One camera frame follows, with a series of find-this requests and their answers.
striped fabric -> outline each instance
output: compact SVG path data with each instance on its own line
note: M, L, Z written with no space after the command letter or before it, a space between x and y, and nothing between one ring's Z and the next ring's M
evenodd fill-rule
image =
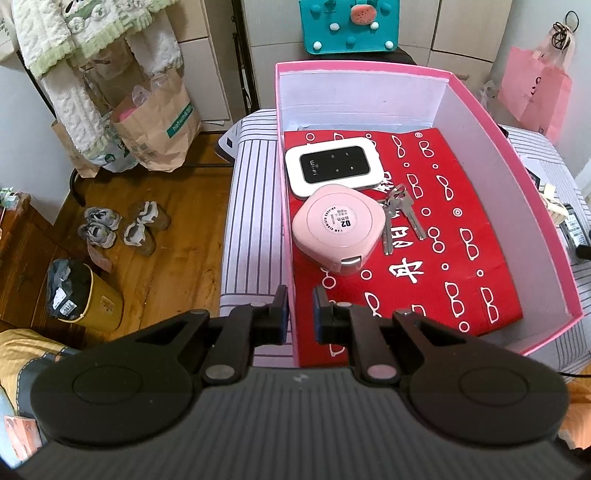
M518 154L538 160L551 184L556 186L557 197L573 206L583 229L589 232L591 212L573 176L550 141L536 132L505 127L509 140ZM580 371L591 361L591 262L579 264L571 257L574 279L583 305L584 318L576 326L552 343L534 352L531 357L552 368L568 373Z
M538 133L505 128L517 153L540 162L549 181L556 185L560 200L574 207L588 231L589 208L552 144ZM275 110L260 110L245 117L220 139L219 145L236 161L222 261L220 314L227 315L236 305L271 301L277 286L285 282ZM591 345L587 343L587 337L591 339L591 262L578 264L572 259L571 264L586 316L532 357L553 368L576 372L591 360ZM289 331L286 345L257 348L254 365L294 367Z

black plastic bag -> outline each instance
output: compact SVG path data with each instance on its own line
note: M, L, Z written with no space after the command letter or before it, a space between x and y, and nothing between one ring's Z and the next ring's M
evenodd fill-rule
M79 260L55 260L47 270L46 308L52 317L76 320L90 297L92 273Z

pink box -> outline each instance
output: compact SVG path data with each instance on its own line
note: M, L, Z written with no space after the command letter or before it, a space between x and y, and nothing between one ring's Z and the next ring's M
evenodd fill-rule
M484 338L529 355L582 318L566 252L535 185L496 123L455 75L426 67L348 60L278 63L275 75L285 267L292 312L296 288L283 132L402 133L438 128L495 229L524 315ZM296 343L298 319L292 321Z

hanging towel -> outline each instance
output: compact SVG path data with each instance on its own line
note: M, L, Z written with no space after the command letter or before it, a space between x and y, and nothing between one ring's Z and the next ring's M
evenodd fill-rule
M14 24L27 68L40 78L60 60L73 66L119 38L152 23L152 13L178 0L12 0Z
M165 11L154 15L152 24L133 35L126 35L127 45L144 72L152 78L183 64L181 49Z
M41 79L41 84L74 146L88 160L97 157L109 139L100 112L67 61L58 62Z

white wall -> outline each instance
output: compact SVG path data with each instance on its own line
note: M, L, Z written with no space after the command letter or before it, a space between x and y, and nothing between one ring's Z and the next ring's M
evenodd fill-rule
M571 173L576 176L591 158L591 1L513 0L492 75L500 83L511 46L535 49L554 22L564 22L569 10L578 13L581 26L576 32L577 50L569 70L573 90L557 148ZM569 25L572 18L574 15L569 17Z
M53 223L68 195L72 164L16 55L0 63L0 92L0 186L30 193Z

